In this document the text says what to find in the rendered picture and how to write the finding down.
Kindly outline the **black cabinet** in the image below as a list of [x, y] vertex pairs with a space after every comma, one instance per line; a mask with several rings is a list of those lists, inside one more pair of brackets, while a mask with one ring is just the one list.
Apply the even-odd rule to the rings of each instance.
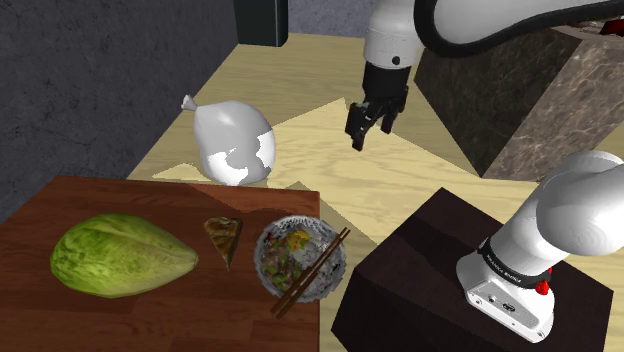
[[288, 40], [289, 0], [233, 0], [238, 42], [281, 47]]

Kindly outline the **brown wooden table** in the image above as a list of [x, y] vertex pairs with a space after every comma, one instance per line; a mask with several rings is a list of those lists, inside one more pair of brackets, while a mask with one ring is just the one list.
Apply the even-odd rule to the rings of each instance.
[[[50, 270], [54, 246], [108, 212], [166, 229], [197, 251], [197, 266], [131, 297], [67, 288]], [[0, 352], [318, 352], [319, 306], [276, 319], [253, 259], [272, 221], [319, 213], [315, 191], [56, 177], [0, 224]], [[204, 229], [216, 216], [243, 222], [230, 270]]]

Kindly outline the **patterned bowl of food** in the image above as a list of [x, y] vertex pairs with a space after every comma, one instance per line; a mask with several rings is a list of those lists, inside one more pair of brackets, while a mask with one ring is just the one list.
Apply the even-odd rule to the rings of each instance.
[[[304, 215], [286, 216], [267, 225], [254, 251], [263, 286], [281, 297], [337, 236], [324, 221]], [[309, 303], [326, 298], [342, 281], [345, 271], [346, 252], [341, 243], [298, 301]]]

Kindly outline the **brown marble block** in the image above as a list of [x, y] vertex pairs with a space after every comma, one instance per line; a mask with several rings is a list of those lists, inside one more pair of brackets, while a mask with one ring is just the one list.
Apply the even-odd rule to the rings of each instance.
[[564, 26], [467, 58], [426, 50], [414, 81], [480, 177], [538, 181], [624, 122], [624, 37]]

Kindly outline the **white tied plastic bag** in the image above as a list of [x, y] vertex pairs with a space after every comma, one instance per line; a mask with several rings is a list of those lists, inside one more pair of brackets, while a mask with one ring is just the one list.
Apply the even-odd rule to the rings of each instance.
[[198, 105], [189, 95], [181, 108], [194, 113], [194, 137], [209, 179], [241, 186], [268, 177], [276, 159], [276, 139], [258, 109], [236, 100]]

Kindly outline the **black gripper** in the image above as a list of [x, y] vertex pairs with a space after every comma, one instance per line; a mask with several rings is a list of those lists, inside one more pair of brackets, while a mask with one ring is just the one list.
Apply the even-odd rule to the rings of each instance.
[[345, 126], [354, 149], [363, 149], [366, 133], [379, 118], [380, 105], [377, 102], [385, 102], [381, 130], [391, 133], [394, 121], [405, 108], [410, 71], [410, 67], [385, 69], [366, 63], [362, 83], [365, 97], [363, 103], [350, 104]]

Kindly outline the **brown pie slice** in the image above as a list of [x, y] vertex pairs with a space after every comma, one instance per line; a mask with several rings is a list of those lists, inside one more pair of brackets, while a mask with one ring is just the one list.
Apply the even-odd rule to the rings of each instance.
[[204, 229], [224, 260], [227, 270], [230, 270], [242, 227], [241, 219], [223, 216], [211, 217], [204, 223]]

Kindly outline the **dark robot stand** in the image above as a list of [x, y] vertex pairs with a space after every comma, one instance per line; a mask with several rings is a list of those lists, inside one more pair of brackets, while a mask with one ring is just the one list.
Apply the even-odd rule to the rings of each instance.
[[613, 292], [566, 262], [540, 343], [467, 303], [456, 263], [500, 226], [439, 189], [355, 267], [332, 332], [348, 352], [603, 352]]

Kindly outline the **green cabbage head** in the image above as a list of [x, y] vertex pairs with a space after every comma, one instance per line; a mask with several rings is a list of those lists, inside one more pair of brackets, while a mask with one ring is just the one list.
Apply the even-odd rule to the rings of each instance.
[[67, 287], [120, 298], [163, 286], [195, 268], [199, 255], [168, 231], [134, 215], [106, 213], [71, 227], [51, 256]]

